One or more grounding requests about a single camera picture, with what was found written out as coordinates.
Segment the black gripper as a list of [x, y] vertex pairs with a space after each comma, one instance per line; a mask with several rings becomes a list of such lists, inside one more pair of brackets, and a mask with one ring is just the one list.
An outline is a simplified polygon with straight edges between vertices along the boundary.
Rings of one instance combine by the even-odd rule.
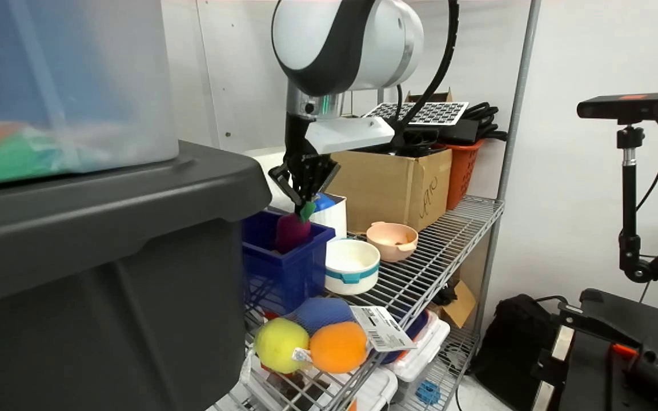
[[307, 96], [294, 84], [289, 84], [285, 152], [284, 161], [269, 170], [269, 179], [294, 205], [314, 202], [341, 170], [338, 163], [329, 155], [321, 155], [307, 139], [309, 126], [316, 122], [316, 109], [316, 99]]

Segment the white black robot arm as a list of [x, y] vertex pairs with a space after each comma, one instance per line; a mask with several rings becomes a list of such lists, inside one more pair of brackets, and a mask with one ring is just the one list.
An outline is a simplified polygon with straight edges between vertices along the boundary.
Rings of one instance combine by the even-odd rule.
[[396, 138], [377, 114], [343, 116], [337, 99], [404, 82], [423, 52], [423, 23], [404, 0], [277, 0], [269, 42], [289, 80], [285, 153], [269, 176], [303, 209], [334, 181], [331, 153]]

